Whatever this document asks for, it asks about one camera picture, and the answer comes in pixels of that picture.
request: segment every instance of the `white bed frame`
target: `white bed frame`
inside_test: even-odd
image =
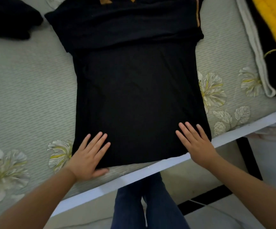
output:
[[[234,141],[240,137],[243,137],[245,135],[253,133],[257,130],[260,130],[260,129],[262,129],[266,126],[269,126],[271,124],[274,124],[274,123],[276,123],[276,112],[274,112],[262,119],[259,119],[251,124],[247,124],[241,128],[238,128],[233,131],[227,132],[223,135],[220,135],[212,140],[212,144],[214,145],[215,148],[219,147],[221,145],[224,145],[226,143]],[[119,178],[113,180],[113,181],[105,183],[99,187],[96,187],[94,189],[88,190],[88,191],[78,194],[76,196],[65,199],[58,204],[55,211],[52,213],[51,217],[55,216],[57,214],[60,214],[64,211],[67,211],[71,208],[74,208],[76,206],[79,206],[81,204],[84,204],[86,202],[89,202],[89,201],[96,199],[100,196],[103,196],[109,192],[115,191],[123,186],[131,184],[135,181],[138,181],[142,178],[150,176],[154,173],[157,173],[159,171],[162,171],[164,169],[167,169],[169,167],[177,165],[177,164],[184,162],[188,159],[190,159],[189,153],[182,155],[180,157],[162,160],[160,162],[152,164],[143,169],[126,174],[122,177],[119,177]]]

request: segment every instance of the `leg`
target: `leg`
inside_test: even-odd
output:
[[[190,229],[183,214],[172,200],[160,173],[144,179],[143,198],[147,203],[149,229]]]
[[[142,180],[118,190],[111,229],[146,229],[141,197]]]

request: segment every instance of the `black cloth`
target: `black cloth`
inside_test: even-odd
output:
[[[276,41],[268,25],[256,9],[254,2],[252,0],[246,0],[246,2],[251,12],[252,18],[255,22],[262,51],[265,55],[268,51],[276,49]],[[264,60],[268,70],[268,78],[270,85],[276,89],[276,51],[266,55]]]
[[[102,131],[111,147],[98,168],[180,156],[187,150],[175,130],[185,121],[211,139],[196,71],[196,0],[91,1],[66,0],[45,15],[77,75],[73,151]]]
[[[29,30],[42,22],[41,14],[22,0],[0,0],[0,37],[29,39]]]

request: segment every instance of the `bedsheet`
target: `bedsheet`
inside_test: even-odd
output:
[[[52,0],[24,1],[42,14],[53,6]],[[275,112],[276,97],[264,94],[235,0],[204,0],[201,27],[198,78],[212,136]],[[16,154],[24,170],[19,184],[0,190],[0,214],[69,160],[76,90],[72,58],[47,22],[28,41],[0,38],[0,162]],[[148,165],[113,167],[103,177],[76,184],[65,198]]]

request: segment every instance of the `black t-shirt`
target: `black t-shirt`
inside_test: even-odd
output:
[[[77,74],[73,151],[102,131],[111,147],[98,168],[180,156],[175,130],[185,121],[211,139],[196,71],[197,0],[111,1],[66,0],[45,15]]]

